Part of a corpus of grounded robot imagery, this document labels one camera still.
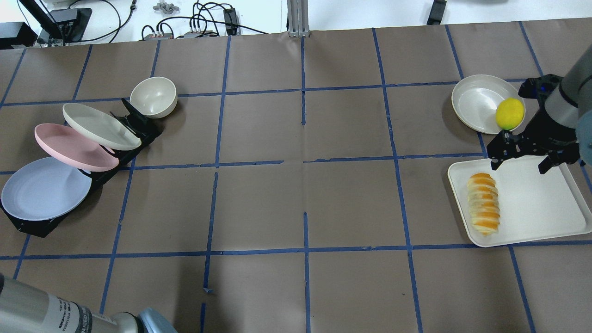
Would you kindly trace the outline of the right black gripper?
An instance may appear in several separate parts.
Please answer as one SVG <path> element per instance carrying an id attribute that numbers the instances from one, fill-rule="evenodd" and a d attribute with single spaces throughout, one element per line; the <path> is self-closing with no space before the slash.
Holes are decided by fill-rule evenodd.
<path id="1" fill-rule="evenodd" d="M 523 156 L 545 156 L 539 163 L 541 175 L 561 164 L 575 164 L 580 159 L 576 130 L 557 122 L 550 115 L 546 103 L 553 96 L 564 99 L 560 89 L 562 77 L 546 74 L 539 78 L 529 78 L 521 84 L 518 95 L 523 99 L 535 99 L 539 110 L 520 134 L 500 131 L 487 145 L 487 157 L 493 171 L 507 160 Z"/>

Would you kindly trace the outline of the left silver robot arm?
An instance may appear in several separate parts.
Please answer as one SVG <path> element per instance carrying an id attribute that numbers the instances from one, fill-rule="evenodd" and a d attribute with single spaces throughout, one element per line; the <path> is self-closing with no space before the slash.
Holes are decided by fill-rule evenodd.
<path id="1" fill-rule="evenodd" d="M 93 313 L 76 302 L 0 276 L 2 333 L 175 333 L 173 325 L 153 308 L 138 315 Z"/>

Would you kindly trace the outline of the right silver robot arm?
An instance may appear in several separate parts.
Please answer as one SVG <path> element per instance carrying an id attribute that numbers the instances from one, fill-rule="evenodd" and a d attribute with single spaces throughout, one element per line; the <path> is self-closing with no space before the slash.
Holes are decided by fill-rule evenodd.
<path id="1" fill-rule="evenodd" d="M 487 145 L 493 171 L 505 161 L 541 156 L 539 173 L 561 164 L 591 163 L 592 49 L 561 77 L 546 74 L 521 84 L 518 95 L 539 105 L 524 131 L 500 131 Z"/>

